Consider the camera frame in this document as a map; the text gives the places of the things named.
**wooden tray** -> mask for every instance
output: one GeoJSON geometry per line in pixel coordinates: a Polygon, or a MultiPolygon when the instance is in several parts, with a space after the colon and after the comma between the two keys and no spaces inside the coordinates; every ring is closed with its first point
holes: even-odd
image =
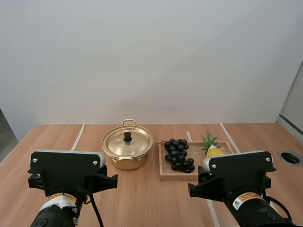
{"type": "MultiPolygon", "coordinates": [[[[188,158],[193,158],[195,163],[195,170],[190,174],[185,174],[181,171],[174,171],[171,169],[171,163],[165,160],[165,156],[168,154],[167,150],[164,148],[165,142],[160,142],[158,144],[159,151],[159,163],[160,163],[160,181],[198,181],[198,166],[202,165],[202,161],[206,158],[204,151],[200,150],[199,147],[202,141],[188,141],[189,149],[187,150],[188,158]]],[[[227,141],[218,141],[218,145],[221,145],[220,150],[224,154],[233,154],[231,146],[227,141]]]]}

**pineapple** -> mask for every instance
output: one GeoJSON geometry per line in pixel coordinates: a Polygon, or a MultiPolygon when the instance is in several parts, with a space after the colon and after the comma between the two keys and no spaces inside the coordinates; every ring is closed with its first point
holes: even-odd
{"type": "Polygon", "coordinates": [[[223,151],[221,151],[219,148],[220,146],[216,146],[217,142],[215,142],[218,137],[210,137],[210,134],[207,134],[207,137],[205,138],[202,136],[204,139],[204,142],[200,146],[204,146],[205,148],[202,148],[201,150],[206,150],[206,157],[212,157],[212,156],[217,156],[217,155],[224,155],[223,151]]]}

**warning label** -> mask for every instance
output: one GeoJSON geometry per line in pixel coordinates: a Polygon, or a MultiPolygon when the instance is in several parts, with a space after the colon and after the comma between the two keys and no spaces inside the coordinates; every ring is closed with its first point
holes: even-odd
{"type": "MultiPolygon", "coordinates": [[[[49,197],[47,198],[46,202],[49,201],[49,200],[52,200],[52,199],[54,199],[54,198],[57,198],[57,197],[60,196],[60,195],[63,195],[63,193],[56,193],[56,194],[53,194],[53,195],[51,195],[51,196],[49,196],[49,197]]],[[[64,196],[67,197],[69,200],[71,200],[73,203],[76,203],[76,200],[77,200],[76,197],[74,197],[74,196],[72,196],[72,195],[69,195],[69,194],[64,194],[64,196]]]]}
{"type": "Polygon", "coordinates": [[[252,200],[252,199],[261,199],[262,200],[262,197],[259,196],[257,193],[247,192],[247,193],[244,193],[244,194],[238,196],[235,199],[235,201],[232,203],[232,205],[236,210],[238,210],[243,203],[245,203],[248,200],[252,200]]]}

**gold pot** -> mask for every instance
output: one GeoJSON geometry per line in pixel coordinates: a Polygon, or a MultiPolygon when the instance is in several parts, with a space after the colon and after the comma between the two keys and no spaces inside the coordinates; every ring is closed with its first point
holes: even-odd
{"type": "Polygon", "coordinates": [[[136,169],[142,166],[153,144],[152,134],[138,126],[133,119],[125,119],[122,126],[110,131],[102,141],[105,153],[119,169],[136,169]]]}

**pot handle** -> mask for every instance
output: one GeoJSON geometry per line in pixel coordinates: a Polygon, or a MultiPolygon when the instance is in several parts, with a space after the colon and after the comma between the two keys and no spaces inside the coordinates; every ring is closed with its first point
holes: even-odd
{"type": "Polygon", "coordinates": [[[118,157],[117,159],[113,158],[114,162],[120,162],[122,160],[135,160],[135,158],[134,157],[118,157]]]}
{"type": "Polygon", "coordinates": [[[125,119],[122,121],[122,126],[124,125],[125,122],[133,122],[134,125],[137,125],[136,122],[134,121],[134,119],[125,119]]]}

